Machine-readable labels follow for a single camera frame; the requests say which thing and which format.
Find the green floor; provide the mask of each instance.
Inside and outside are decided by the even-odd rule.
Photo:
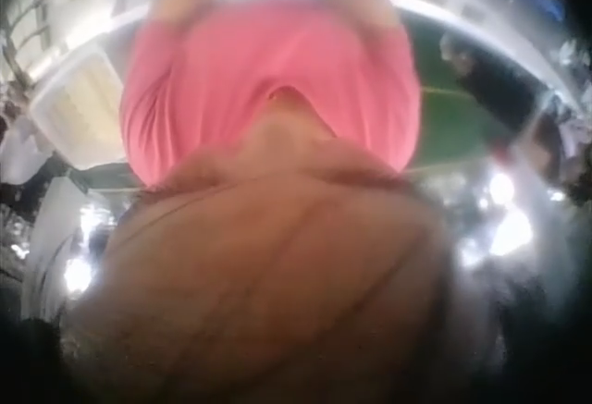
[[[484,126],[494,121],[458,86],[450,68],[441,60],[442,29],[419,20],[409,20],[407,26],[424,88],[421,139],[412,169],[484,155]]]

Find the neck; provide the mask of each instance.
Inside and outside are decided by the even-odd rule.
[[[334,135],[307,101],[291,93],[269,100],[246,131],[237,153],[248,173],[276,172],[297,166]]]

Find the bright light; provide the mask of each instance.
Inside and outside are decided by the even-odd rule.
[[[559,190],[550,190],[549,196],[553,202],[563,202],[567,199],[565,193]]]
[[[84,293],[93,281],[93,268],[82,258],[70,259],[64,273],[66,288],[73,293]]]
[[[514,199],[516,188],[508,175],[497,173],[489,181],[489,194],[496,205],[508,205]]]
[[[84,243],[88,242],[92,232],[102,222],[100,212],[92,205],[82,208],[80,211],[80,230],[82,232],[82,240]]]
[[[471,270],[483,263],[486,255],[474,239],[463,239],[458,244],[462,268]]]
[[[479,208],[485,211],[487,208],[489,208],[489,201],[485,198],[481,198],[479,200]]]
[[[21,261],[24,261],[27,258],[27,256],[29,256],[29,251],[23,250],[17,244],[12,244],[10,246],[10,250],[12,250]]]
[[[532,242],[535,234],[528,216],[518,209],[511,209],[496,231],[490,252],[495,256],[507,256]]]

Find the hair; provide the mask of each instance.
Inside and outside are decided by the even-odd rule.
[[[257,319],[264,312],[258,307],[263,303],[271,307],[271,299],[256,292],[272,276],[269,267],[242,293],[229,293],[231,287],[216,293],[207,286],[207,279],[191,282],[182,274],[196,269],[198,253],[200,259],[207,259],[208,245],[195,255],[175,255],[179,260],[169,260],[167,266],[163,258],[143,255],[141,262],[117,261],[117,274],[105,269],[105,276],[117,279],[106,279],[66,313],[62,349],[76,380],[106,402],[384,402],[393,398],[418,402],[458,391],[463,368],[447,370],[456,365],[457,345],[445,340],[450,334],[453,296],[450,245],[435,210],[392,178],[339,174],[327,180],[392,195],[393,220],[401,227],[379,242],[369,240],[377,237],[372,232],[362,234],[361,241],[350,242],[348,248],[333,240],[323,247],[328,253],[322,258],[331,261],[342,256],[344,264],[352,263],[348,258],[360,263],[352,253],[369,262],[383,261],[384,269],[368,279],[364,291],[348,296],[349,284],[341,284],[338,275],[331,274],[318,296],[308,298],[307,288],[299,289],[296,296],[288,295],[291,302],[274,309],[280,322],[306,329],[308,312],[297,311],[299,301],[308,300],[304,310],[312,309],[311,323],[317,320],[324,325],[311,327],[304,340],[288,342],[282,340],[284,334],[291,334],[288,328],[274,327],[275,333],[269,333],[265,326],[259,327],[265,319]],[[310,257],[292,254],[293,242],[302,238],[304,224],[315,224],[328,208],[321,202],[302,217],[302,223],[284,237],[284,245],[269,255],[272,265],[286,254],[296,261]],[[372,220],[370,215],[350,222],[355,226]],[[356,233],[347,228],[342,230],[345,236]],[[244,260],[249,260],[248,252]],[[339,267],[332,264],[338,272]],[[154,279],[156,273],[162,279]],[[284,274],[288,282],[302,276],[303,284],[312,285],[316,275],[297,269]],[[216,294],[221,295],[216,305],[204,312],[205,298]],[[349,299],[339,312],[332,304],[341,296]],[[385,300],[392,305],[391,316],[378,313],[384,311]],[[323,315],[333,318],[319,318],[315,314],[319,307]],[[269,359],[257,361],[265,356]]]

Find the man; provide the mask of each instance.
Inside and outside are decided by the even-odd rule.
[[[561,177],[563,145],[551,113],[536,116],[537,83],[518,76],[491,53],[446,34],[440,43],[442,59],[457,81],[509,132],[531,165],[549,181]]]
[[[68,365],[100,400],[466,386],[481,336],[439,216],[398,180],[419,128],[407,34],[389,0],[329,1],[156,1],[122,104],[149,189],[64,322]]]

